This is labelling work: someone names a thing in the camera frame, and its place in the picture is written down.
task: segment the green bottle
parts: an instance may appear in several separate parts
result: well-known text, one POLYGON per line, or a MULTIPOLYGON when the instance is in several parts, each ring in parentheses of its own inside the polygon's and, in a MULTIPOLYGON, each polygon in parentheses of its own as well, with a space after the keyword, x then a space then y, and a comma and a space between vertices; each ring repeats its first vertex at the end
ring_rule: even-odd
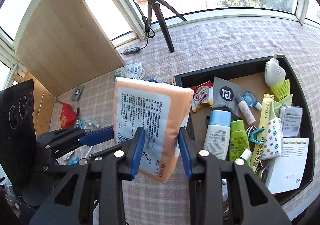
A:
POLYGON ((234 161, 250 146, 242 119, 230 122, 230 129, 229 161, 234 161))

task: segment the red bag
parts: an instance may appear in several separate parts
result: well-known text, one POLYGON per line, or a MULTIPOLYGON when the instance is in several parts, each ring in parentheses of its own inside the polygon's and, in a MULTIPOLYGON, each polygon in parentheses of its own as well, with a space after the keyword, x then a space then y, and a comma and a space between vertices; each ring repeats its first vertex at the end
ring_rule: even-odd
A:
POLYGON ((68 103, 63 103, 60 116, 61 128, 68 128, 73 126, 76 117, 76 113, 72 110, 71 105, 68 103))

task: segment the red packet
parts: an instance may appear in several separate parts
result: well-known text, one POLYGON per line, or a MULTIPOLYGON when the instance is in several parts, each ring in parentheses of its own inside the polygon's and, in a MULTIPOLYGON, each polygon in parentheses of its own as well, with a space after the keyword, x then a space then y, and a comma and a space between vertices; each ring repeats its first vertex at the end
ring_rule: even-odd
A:
POLYGON ((63 103, 61 116, 60 116, 61 128, 68 128, 73 126, 75 120, 76 120, 76 113, 72 110, 71 105, 68 103, 63 103))
POLYGON ((192 112, 197 112, 205 104, 213 106, 213 88, 212 82, 207 81, 193 88, 193 98, 191 101, 192 112))

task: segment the polka dot package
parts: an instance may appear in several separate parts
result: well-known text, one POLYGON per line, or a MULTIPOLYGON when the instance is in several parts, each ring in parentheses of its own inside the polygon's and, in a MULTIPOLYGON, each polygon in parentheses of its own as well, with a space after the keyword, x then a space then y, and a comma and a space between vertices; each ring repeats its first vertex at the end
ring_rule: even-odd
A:
POLYGON ((267 131, 267 136, 264 139, 263 151, 260 159, 265 160, 281 156, 283 150, 281 119, 278 117, 271 119, 264 128, 267 131))

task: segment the table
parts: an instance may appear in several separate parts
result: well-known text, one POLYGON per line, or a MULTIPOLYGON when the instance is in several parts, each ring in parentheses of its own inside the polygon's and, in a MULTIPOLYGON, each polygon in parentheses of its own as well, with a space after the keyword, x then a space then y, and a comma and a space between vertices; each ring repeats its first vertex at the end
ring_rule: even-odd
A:
MULTIPOLYGON (((275 53, 286 56, 304 91, 316 146, 313 182, 283 206, 289 217, 294 218, 297 215, 295 208, 304 208, 320 188, 320 32, 298 22, 247 17, 178 26, 171 28, 170 34, 174 53, 168 51, 162 33, 157 32, 156 37, 138 54, 122 55, 124 61, 126 64, 143 62, 145 79, 158 76, 158 81, 171 83, 173 75, 189 71, 275 53)), ((126 48, 144 44, 145 41, 135 40, 118 48, 118 51, 121 53, 126 48)), ((77 102, 71 100, 72 91, 59 96, 59 100, 70 103, 74 110, 79 106, 81 119, 96 119, 102 127, 112 125, 113 77, 114 71, 84 83, 83 93, 77 102)), ((54 106, 50 131, 60 128, 61 107, 58 103, 54 106)), ((108 141, 96 145, 92 152, 113 144, 113 141, 108 141)), ((88 149, 78 148, 74 155, 84 157, 88 149)), ((123 181, 123 194, 126 221, 130 225, 190 224, 188 181, 180 158, 172 177, 165 184, 138 174, 134 181, 123 181)))

